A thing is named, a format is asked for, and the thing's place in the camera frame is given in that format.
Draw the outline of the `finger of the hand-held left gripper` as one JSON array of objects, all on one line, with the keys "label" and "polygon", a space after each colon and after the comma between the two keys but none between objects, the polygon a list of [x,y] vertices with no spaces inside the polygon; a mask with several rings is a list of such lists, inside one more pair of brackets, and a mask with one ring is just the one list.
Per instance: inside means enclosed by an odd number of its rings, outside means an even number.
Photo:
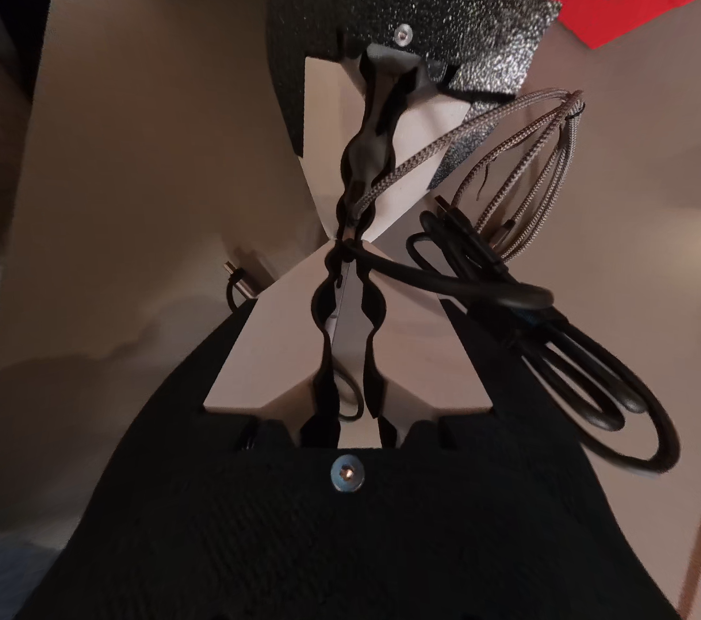
[{"label": "finger of the hand-held left gripper", "polygon": [[[364,115],[352,138],[351,204],[401,164],[463,122],[470,105],[438,92],[417,55],[388,47],[368,47],[358,70],[365,84]],[[428,193],[446,147],[392,182],[351,229],[374,241]]]},{"label": "finger of the hand-held left gripper", "polygon": [[359,63],[315,57],[304,62],[304,177],[328,239],[338,230],[342,156],[363,123],[365,84]]}]

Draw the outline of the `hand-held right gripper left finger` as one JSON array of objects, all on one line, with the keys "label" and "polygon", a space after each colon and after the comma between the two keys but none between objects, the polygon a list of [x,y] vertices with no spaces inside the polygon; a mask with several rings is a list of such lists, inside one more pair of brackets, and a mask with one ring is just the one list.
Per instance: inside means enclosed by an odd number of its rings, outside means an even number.
[{"label": "hand-held right gripper left finger", "polygon": [[204,401],[206,412],[280,421],[301,446],[338,446],[332,338],[342,263],[343,249],[329,241],[258,296]]}]

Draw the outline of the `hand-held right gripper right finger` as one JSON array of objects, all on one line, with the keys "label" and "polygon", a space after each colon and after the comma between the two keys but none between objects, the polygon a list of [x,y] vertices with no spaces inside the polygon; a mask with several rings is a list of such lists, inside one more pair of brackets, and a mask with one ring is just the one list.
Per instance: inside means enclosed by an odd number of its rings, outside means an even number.
[{"label": "hand-held right gripper right finger", "polygon": [[381,446],[400,446],[420,421],[488,413],[492,400],[441,296],[353,262],[360,308],[372,325],[364,346],[363,390]]}]

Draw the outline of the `grey usb hub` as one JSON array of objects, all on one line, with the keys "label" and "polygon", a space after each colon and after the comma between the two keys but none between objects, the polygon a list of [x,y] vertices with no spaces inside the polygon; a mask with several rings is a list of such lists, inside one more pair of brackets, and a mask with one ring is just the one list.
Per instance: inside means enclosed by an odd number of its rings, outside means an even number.
[{"label": "grey usb hub", "polygon": [[346,376],[353,376],[354,346],[351,329],[350,303],[353,298],[355,263],[342,263],[341,272],[332,283],[334,306],[326,321],[334,369]]}]

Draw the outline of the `red plastic bin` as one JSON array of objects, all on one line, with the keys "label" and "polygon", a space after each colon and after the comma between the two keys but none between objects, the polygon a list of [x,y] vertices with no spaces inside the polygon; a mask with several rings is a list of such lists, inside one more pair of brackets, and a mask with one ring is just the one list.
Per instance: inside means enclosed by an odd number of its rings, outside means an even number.
[{"label": "red plastic bin", "polygon": [[580,42],[597,49],[661,15],[696,0],[555,0],[558,21]]}]

